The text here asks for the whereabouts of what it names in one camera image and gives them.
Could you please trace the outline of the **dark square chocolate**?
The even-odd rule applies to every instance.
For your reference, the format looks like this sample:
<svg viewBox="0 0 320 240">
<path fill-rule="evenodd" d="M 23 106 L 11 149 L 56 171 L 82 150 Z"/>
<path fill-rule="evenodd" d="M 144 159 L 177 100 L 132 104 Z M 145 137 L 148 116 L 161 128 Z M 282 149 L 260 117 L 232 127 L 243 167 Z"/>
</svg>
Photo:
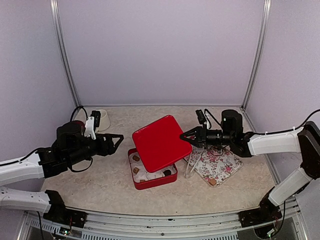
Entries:
<svg viewBox="0 0 320 240">
<path fill-rule="evenodd" d="M 165 170 L 165 171 L 163 172 L 163 174 L 164 174 L 165 176 L 170 176 L 170 175 L 172 174 L 172 172 L 171 172 L 169 169 L 167 169 L 167 170 Z"/>
</svg>

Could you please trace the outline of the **silver metal serving tongs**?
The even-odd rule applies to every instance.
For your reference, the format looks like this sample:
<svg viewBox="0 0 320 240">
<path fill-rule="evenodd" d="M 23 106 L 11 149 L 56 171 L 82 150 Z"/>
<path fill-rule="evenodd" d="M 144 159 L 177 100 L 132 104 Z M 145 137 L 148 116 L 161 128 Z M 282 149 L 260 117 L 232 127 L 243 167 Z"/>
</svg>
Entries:
<svg viewBox="0 0 320 240">
<path fill-rule="evenodd" d="M 191 154 L 189 155 L 184 172 L 184 177 L 186 179 L 189 179 L 194 175 L 195 168 L 200 159 L 202 158 L 203 153 L 204 151 L 201 151 L 198 155 L 196 155 L 193 152 L 191 152 Z"/>
</svg>

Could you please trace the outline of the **red chocolate box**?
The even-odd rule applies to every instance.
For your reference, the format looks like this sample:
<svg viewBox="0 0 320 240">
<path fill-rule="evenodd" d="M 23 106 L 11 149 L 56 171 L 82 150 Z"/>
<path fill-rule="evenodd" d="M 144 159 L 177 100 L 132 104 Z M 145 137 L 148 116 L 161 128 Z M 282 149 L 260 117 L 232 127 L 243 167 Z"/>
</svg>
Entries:
<svg viewBox="0 0 320 240">
<path fill-rule="evenodd" d="M 156 172 L 148 172 L 135 148 L 130 149 L 127 154 L 133 184 L 137 190 L 145 190 L 173 183 L 178 178 L 178 169 L 175 164 Z"/>
</svg>

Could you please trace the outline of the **red box lid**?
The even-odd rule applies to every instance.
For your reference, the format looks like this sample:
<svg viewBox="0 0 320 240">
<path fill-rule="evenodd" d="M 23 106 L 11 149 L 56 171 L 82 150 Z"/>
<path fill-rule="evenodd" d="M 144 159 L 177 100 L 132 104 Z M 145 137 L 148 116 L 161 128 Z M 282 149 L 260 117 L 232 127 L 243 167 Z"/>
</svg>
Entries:
<svg viewBox="0 0 320 240">
<path fill-rule="evenodd" d="M 154 173 L 188 156 L 190 143 L 180 139 L 183 133 L 172 115 L 166 115 L 132 134 L 132 140 L 145 169 Z"/>
</svg>

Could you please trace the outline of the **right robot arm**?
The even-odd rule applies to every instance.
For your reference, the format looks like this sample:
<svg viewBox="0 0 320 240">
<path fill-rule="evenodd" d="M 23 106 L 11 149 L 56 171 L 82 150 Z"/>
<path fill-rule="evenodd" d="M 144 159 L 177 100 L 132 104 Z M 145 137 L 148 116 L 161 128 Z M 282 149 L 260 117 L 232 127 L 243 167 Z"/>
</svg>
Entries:
<svg viewBox="0 0 320 240">
<path fill-rule="evenodd" d="M 275 132 L 244 132 L 243 117 L 233 109 L 221 113 L 220 129 L 208 129 L 203 110 L 196 110 L 199 126 L 180 135 L 180 139 L 197 148 L 228 146 L 241 158 L 264 154 L 300 153 L 302 163 L 260 201 L 256 218 L 266 222 L 285 201 L 320 177 L 320 130 L 306 119 L 300 126 Z"/>
</svg>

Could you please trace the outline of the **brown cube chocolate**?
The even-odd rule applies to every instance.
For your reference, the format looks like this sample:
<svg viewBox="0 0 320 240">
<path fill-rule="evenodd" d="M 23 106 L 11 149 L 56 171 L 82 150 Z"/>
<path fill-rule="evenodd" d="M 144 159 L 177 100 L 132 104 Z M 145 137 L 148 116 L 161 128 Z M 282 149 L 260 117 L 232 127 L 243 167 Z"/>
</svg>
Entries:
<svg viewBox="0 0 320 240">
<path fill-rule="evenodd" d="M 137 174 L 138 172 L 139 172 L 139 168 L 137 168 L 137 167 L 135 167 L 133 170 L 132 170 L 132 172 L 134 173 L 134 174 Z"/>
</svg>

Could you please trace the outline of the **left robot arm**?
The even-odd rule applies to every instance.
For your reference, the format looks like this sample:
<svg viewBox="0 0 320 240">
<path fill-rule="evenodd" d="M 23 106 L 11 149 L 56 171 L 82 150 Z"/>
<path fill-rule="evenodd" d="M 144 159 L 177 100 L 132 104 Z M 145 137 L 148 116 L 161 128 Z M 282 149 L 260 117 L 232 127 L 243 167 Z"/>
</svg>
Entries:
<svg viewBox="0 0 320 240">
<path fill-rule="evenodd" d="M 30 192 L 7 188 L 7 185 L 31 179 L 48 179 L 66 171 L 73 173 L 74 165 L 93 161 L 94 156 L 113 155 L 121 142 L 122 134 L 86 133 L 79 120 L 68 122 L 56 130 L 56 140 L 50 147 L 39 147 L 21 158 L 0 163 L 0 207 L 35 211 L 46 220 L 65 225 L 74 221 L 61 195 L 54 190 Z"/>
</svg>

